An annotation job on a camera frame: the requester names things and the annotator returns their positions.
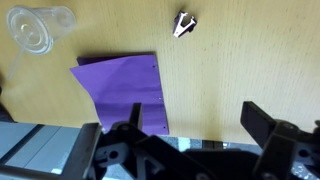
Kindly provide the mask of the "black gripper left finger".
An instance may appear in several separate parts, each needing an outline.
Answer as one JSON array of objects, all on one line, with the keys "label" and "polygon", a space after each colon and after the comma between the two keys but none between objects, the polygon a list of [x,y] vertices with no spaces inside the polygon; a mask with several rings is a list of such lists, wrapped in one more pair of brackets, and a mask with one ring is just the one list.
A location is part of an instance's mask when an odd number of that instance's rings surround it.
[{"label": "black gripper left finger", "polygon": [[142,104],[134,103],[129,118],[129,123],[139,130],[142,129]]}]

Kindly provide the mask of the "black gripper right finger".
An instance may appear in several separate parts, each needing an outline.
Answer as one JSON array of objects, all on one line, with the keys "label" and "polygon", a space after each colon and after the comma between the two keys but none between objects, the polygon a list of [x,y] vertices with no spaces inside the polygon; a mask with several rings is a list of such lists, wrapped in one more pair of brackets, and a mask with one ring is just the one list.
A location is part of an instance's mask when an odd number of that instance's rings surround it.
[{"label": "black gripper right finger", "polygon": [[243,103],[240,123],[261,148],[276,125],[276,121],[252,101]]}]

